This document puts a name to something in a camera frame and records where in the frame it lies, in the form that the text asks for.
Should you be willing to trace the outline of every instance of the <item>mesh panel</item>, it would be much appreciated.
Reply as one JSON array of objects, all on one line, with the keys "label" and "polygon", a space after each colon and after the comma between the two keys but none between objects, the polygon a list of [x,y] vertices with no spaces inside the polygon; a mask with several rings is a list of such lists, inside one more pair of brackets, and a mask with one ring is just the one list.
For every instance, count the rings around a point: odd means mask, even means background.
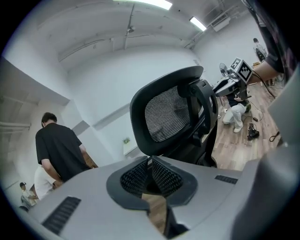
[{"label": "mesh panel", "polygon": [[147,104],[145,118],[152,140],[162,142],[189,124],[188,105],[177,87],[165,91]]},{"label": "mesh panel", "polygon": [[145,160],[121,176],[121,185],[129,193],[141,197],[147,178],[148,161]]},{"label": "mesh panel", "polygon": [[166,168],[156,160],[153,160],[152,164],[153,179],[164,197],[171,195],[182,186],[183,179],[179,174]]}]

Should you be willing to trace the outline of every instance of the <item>vent grille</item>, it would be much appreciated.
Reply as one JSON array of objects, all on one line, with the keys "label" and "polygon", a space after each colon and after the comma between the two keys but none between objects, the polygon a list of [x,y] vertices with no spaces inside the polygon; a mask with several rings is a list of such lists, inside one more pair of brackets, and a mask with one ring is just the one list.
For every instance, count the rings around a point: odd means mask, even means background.
[{"label": "vent grille", "polygon": [[121,176],[121,185],[129,193],[142,197],[147,178],[148,161],[145,160]]},{"label": "vent grille", "polygon": [[152,163],[153,179],[164,197],[171,195],[182,186],[183,179],[179,174],[166,168],[155,159],[152,160]]},{"label": "vent grille", "polygon": [[238,181],[236,178],[230,178],[230,177],[226,177],[226,176],[223,176],[223,175],[218,175],[218,176],[215,177],[215,179],[220,180],[222,182],[228,182],[228,183],[231,183],[231,184],[236,184],[237,181]]},{"label": "vent grille", "polygon": [[80,202],[81,200],[76,197],[67,197],[43,222],[43,226],[58,235]]},{"label": "vent grille", "polygon": [[152,140],[162,142],[189,124],[188,105],[173,87],[150,100],[145,118]]},{"label": "vent grille", "polygon": [[223,15],[221,15],[220,17],[218,17],[217,19],[215,19],[215,20],[211,23],[211,25],[212,25],[213,27],[215,27],[216,25],[218,25],[219,23],[221,23],[222,21],[224,21],[226,18],[227,18],[227,15],[226,15],[226,14],[223,14]]}]

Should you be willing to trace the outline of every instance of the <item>chair headrest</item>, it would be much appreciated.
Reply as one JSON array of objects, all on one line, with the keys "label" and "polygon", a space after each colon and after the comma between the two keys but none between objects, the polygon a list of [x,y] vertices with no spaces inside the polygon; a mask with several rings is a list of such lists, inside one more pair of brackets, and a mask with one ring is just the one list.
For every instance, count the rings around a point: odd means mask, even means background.
[{"label": "chair headrest", "polygon": [[187,99],[178,89],[199,80],[203,67],[168,73],[141,88],[130,103],[130,117],[139,149],[148,156],[162,155],[189,127]]}]

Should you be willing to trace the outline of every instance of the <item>black chair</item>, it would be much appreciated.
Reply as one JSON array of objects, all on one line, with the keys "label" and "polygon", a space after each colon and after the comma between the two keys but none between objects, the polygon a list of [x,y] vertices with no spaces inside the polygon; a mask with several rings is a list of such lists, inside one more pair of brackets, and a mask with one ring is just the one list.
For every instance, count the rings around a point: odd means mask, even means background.
[{"label": "black chair", "polygon": [[217,135],[218,106],[212,87],[200,80],[202,72],[201,66],[177,70],[134,95],[130,117],[143,153],[217,167],[211,153]]}]

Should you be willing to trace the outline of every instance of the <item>person in white shirt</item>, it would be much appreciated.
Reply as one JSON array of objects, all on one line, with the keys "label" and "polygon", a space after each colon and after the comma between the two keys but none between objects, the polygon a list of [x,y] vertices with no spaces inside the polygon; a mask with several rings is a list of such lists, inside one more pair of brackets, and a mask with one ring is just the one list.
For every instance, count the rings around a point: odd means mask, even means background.
[{"label": "person in white shirt", "polygon": [[257,40],[257,38],[254,38],[253,42],[255,44],[255,46],[254,46],[253,49],[254,49],[254,52],[255,52],[258,60],[260,62],[266,60],[266,58],[267,58],[267,51],[266,51],[266,49],[259,43],[259,41]]},{"label": "person in white shirt", "polygon": [[39,165],[37,167],[36,173],[34,175],[34,187],[40,200],[42,200],[47,194],[53,191],[53,185],[55,188],[57,188],[61,184],[61,182],[58,182],[50,177],[49,174],[46,173],[42,165]]},{"label": "person in white shirt", "polygon": [[31,206],[34,206],[35,204],[37,204],[36,200],[38,198],[37,196],[34,195],[33,192],[28,191],[25,185],[26,183],[23,182],[20,183],[20,188],[22,189],[22,195],[25,198],[25,200],[30,203]]}]

